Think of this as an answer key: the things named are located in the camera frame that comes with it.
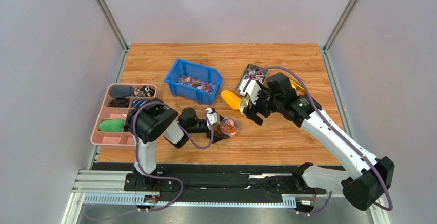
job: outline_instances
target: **wooden table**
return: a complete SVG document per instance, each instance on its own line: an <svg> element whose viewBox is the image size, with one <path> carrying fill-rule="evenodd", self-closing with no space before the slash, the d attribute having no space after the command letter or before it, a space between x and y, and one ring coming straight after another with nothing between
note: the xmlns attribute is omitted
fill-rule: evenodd
<svg viewBox="0 0 437 224"><path fill-rule="evenodd" d="M179 113L193 107L198 115L208 105L172 96L164 78L177 58L217 68L223 77L222 90L234 90L248 63L262 67L279 65L294 71L308 86L312 96L340 124L331 86L317 44L132 44L123 71L123 83L157 85L158 98ZM278 71L270 70L269 76ZM206 150L187 142L176 149L160 137L156 148L157 162L204 164L290 165L312 162L336 165L339 162L315 138L286 121L279 114L264 119L262 126L231 110L217 96L214 105L223 116L237 117L243 126L232 139L222 140ZM192 134L195 142L204 146L205 134ZM134 150L102 148L99 161L135 161Z"/></svg>

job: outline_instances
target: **blue plastic bin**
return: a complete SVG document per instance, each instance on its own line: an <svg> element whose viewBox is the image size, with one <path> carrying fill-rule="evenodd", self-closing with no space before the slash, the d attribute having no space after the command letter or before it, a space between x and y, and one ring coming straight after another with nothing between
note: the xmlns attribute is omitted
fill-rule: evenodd
<svg viewBox="0 0 437 224"><path fill-rule="evenodd" d="M182 78L182 76L191 76L195 80L216 84L212 96L203 90L179 84L179 79ZM199 104L211 105L219 93L222 80L222 76L217 69L178 58L165 77L164 82L168 83L171 94L174 96L191 99L197 101Z"/></svg>

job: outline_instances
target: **green cloth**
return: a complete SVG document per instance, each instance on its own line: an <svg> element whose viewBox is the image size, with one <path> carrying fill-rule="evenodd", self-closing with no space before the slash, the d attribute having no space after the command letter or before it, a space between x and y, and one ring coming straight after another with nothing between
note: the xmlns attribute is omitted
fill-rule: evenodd
<svg viewBox="0 0 437 224"><path fill-rule="evenodd" d="M115 118L111 120L104 120L98 126L98 129L102 132L122 132L125 120Z"/></svg>

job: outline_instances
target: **pink compartment tray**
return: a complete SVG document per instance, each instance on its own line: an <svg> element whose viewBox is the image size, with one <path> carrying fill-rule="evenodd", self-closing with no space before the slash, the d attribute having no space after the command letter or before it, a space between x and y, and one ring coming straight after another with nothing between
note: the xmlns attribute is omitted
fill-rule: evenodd
<svg viewBox="0 0 437 224"><path fill-rule="evenodd" d="M135 97L135 96L129 96L124 97L129 100L129 107L125 108L118 108L118 107L111 107L110 103L115 98L111 97L111 88L113 86L131 86L133 88L135 87L142 87L142 86L148 86L151 89L155 90L155 95L153 97ZM114 83L111 84L108 87L108 90L106 91L105 99L103 100L102 107L100 108L100 113L98 114L97 121L95 122L94 131L91 135L91 143L94 145L101 146L102 148L109 148L109 149L134 149L135 148L135 142L132 137L132 134L130 132L102 132L98 129L98 126L101 122L108 119L114 119L114 118L121 118L125 120L128 113L133 110L133 102L135 100L141 99L141 100L150 100L156 97L157 94L157 88L154 84L126 84L126 83Z"/></svg>

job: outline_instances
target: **white wall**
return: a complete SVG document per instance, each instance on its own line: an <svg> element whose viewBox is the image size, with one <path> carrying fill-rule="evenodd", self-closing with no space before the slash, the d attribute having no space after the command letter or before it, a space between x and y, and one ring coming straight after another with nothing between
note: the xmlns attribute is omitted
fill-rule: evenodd
<svg viewBox="0 0 437 224"><path fill-rule="evenodd" d="M59 223L121 49L95 0L0 0L0 223Z"/></svg>
<svg viewBox="0 0 437 224"><path fill-rule="evenodd" d="M105 0L130 43L326 43L349 0Z"/></svg>
<svg viewBox="0 0 437 224"><path fill-rule="evenodd" d="M392 223L435 223L437 0L361 0L330 56L359 143L395 163Z"/></svg>

